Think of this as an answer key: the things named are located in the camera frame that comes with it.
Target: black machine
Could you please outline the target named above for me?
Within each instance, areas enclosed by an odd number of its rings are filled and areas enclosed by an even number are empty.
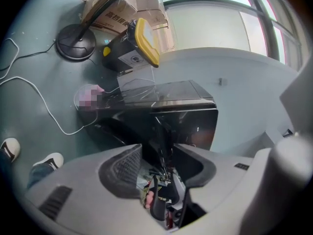
[[[218,110],[213,97],[194,81],[153,85],[103,94],[94,110],[79,107],[123,145],[141,143],[143,159],[165,174],[172,168],[172,146],[183,143],[209,150]]]

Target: teal floor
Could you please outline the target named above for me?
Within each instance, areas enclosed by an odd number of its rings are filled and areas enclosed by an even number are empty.
[[[20,47],[19,56],[46,50],[61,28],[80,22],[79,14],[83,8],[84,3],[80,0],[29,0],[7,37]],[[97,30],[94,33],[97,50],[91,59],[96,65],[90,60],[80,63],[65,61],[52,48],[48,53],[18,60],[5,78],[20,76],[33,82],[68,133],[82,126],[73,105],[74,94],[81,86],[99,84],[108,91],[118,86],[116,73],[101,65],[104,41],[113,36]],[[15,53],[10,41],[3,43],[0,69],[8,66]],[[85,129],[73,136],[64,135],[36,91],[21,80],[0,86],[0,98],[0,140],[15,137],[22,148],[13,164],[14,181],[21,189],[25,189],[32,165],[49,153],[60,152],[68,162],[116,146],[108,137],[100,137],[100,143],[95,143]]]

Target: person's leg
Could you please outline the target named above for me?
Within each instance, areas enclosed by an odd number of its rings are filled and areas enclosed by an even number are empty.
[[[60,153],[52,153],[35,163],[29,173],[27,189],[30,189],[34,184],[60,168],[63,165],[63,161],[63,156]]]
[[[4,140],[0,146],[0,172],[10,187],[12,186],[11,163],[18,157],[20,150],[21,146],[14,138]]]

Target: jeans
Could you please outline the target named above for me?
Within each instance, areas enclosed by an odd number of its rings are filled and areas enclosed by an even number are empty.
[[[12,186],[12,166],[11,161],[4,150],[0,149],[0,172],[9,186]],[[29,173],[27,189],[41,179],[54,172],[53,168],[48,164],[39,164],[32,167]]]

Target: white cable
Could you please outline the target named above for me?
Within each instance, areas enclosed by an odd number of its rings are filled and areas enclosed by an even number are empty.
[[[4,42],[5,42],[6,40],[10,40],[10,41],[15,45],[15,47],[18,49],[18,51],[16,52],[16,54],[15,54],[13,60],[11,61],[9,68],[8,68],[8,70],[6,71],[6,74],[5,74],[3,77],[0,77],[0,80],[1,80],[1,79],[4,79],[4,78],[8,75],[8,73],[9,73],[11,67],[12,67],[12,64],[14,63],[15,59],[17,58],[17,56],[18,56],[18,54],[19,54],[19,52],[20,52],[20,48],[19,48],[18,45],[13,41],[12,38],[7,38],[7,39],[4,40]]]
[[[15,54],[13,60],[11,61],[10,66],[9,66],[9,68],[8,68],[8,70],[7,70],[7,72],[6,72],[6,74],[5,74],[3,77],[1,77],[0,80],[4,79],[4,78],[8,75],[8,73],[9,73],[9,71],[10,71],[10,69],[11,69],[11,67],[12,67],[12,65],[13,65],[13,63],[14,63],[14,61],[15,61],[15,59],[17,58],[17,56],[18,56],[18,54],[19,54],[19,52],[20,52],[20,48],[19,48],[18,45],[13,41],[13,39],[7,38],[7,39],[4,40],[4,42],[7,41],[7,40],[10,40],[10,41],[15,45],[15,47],[18,49],[18,51],[16,52],[16,54]],[[89,125],[95,123],[95,122],[97,121],[97,119],[98,119],[98,112],[96,112],[96,118],[95,118],[94,121],[92,121],[91,123],[89,123],[89,124],[87,124],[87,125],[83,125],[80,129],[78,129],[77,131],[75,131],[75,132],[73,132],[73,133],[66,133],[66,132],[61,128],[61,126],[60,126],[60,124],[58,123],[57,119],[54,117],[54,115],[53,115],[53,114],[51,113],[51,111],[49,110],[49,108],[48,108],[48,106],[47,106],[47,103],[45,102],[45,99],[44,99],[44,97],[41,95],[41,93],[40,93],[40,91],[38,90],[37,86],[34,85],[32,82],[28,81],[28,80],[25,79],[25,78],[22,78],[22,77],[19,77],[19,76],[14,76],[14,77],[11,77],[11,78],[9,78],[9,79],[7,79],[7,80],[1,82],[1,83],[0,83],[0,86],[1,86],[2,84],[6,83],[6,82],[9,82],[9,81],[13,80],[13,79],[20,79],[20,80],[23,80],[24,82],[30,84],[30,85],[35,89],[35,91],[39,94],[39,96],[40,96],[41,99],[43,100],[43,102],[44,102],[44,104],[45,104],[45,107],[46,107],[46,109],[47,109],[49,115],[53,118],[53,120],[56,122],[56,124],[58,125],[58,127],[60,128],[60,130],[61,130],[65,135],[68,135],[68,136],[74,135],[74,134],[78,133],[79,131],[81,131],[83,128],[85,128],[85,127],[87,127],[87,126],[89,126]],[[154,82],[153,80],[150,80],[150,79],[135,78],[135,79],[133,79],[133,80],[131,80],[131,81],[125,83],[122,87],[124,87],[126,84],[129,84],[130,82],[133,82],[134,80],[147,80],[147,81],[152,81],[152,82]],[[73,101],[74,101],[74,105],[75,105],[76,110],[78,110],[78,108],[77,108],[77,106],[76,106],[76,104],[75,104],[75,97],[76,97],[78,91],[79,91],[81,88],[79,88],[79,89],[76,91],[76,93],[75,93],[75,95],[74,95],[74,98],[73,98]],[[120,88],[120,87],[117,87],[117,88],[115,88],[115,89],[114,89],[113,91],[111,91],[111,92],[104,92],[104,93],[108,93],[108,94],[109,94],[109,93],[112,93],[112,92],[116,91],[116,90],[119,89],[119,88]]]

